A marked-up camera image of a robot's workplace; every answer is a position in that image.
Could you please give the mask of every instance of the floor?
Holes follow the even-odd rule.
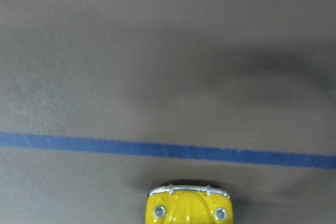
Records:
[[[334,224],[335,13],[336,0],[0,0],[1,223],[143,223],[152,186],[204,179],[232,194],[235,223]],[[25,136],[332,164],[9,144]]]

